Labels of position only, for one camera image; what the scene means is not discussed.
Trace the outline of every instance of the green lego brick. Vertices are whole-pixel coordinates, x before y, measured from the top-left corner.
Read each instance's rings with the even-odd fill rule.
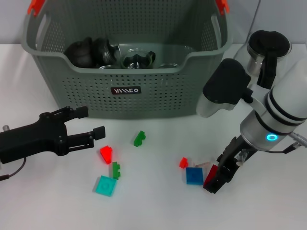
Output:
[[[133,145],[135,147],[139,147],[140,145],[142,145],[142,141],[145,140],[145,138],[146,138],[145,133],[143,131],[140,131],[138,136],[134,140]]]
[[[112,163],[112,167],[113,167],[113,178],[118,180],[118,178],[120,177],[120,165],[117,164],[117,162],[113,162]]]
[[[117,180],[101,176],[96,192],[105,196],[112,196]]]

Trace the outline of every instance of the basket handle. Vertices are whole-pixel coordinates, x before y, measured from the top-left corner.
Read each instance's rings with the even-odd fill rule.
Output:
[[[48,9],[50,6],[49,3],[50,3],[49,0],[45,0],[44,4],[41,6],[39,11],[35,10],[35,8],[31,7],[31,5],[28,9],[28,15],[26,16],[25,21],[24,21],[24,33],[22,36],[22,46],[29,53],[32,53],[33,50],[37,50],[36,37],[37,37],[38,30],[43,21],[44,16],[46,16],[46,22],[40,33],[40,37],[44,37],[44,34],[46,34],[47,32],[47,28],[51,21],[50,15],[48,13],[49,12]]]

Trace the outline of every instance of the basket logo text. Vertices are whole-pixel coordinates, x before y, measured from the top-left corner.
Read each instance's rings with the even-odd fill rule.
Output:
[[[111,92],[112,92],[113,95],[142,93],[140,86],[134,86],[134,87],[111,87]]]

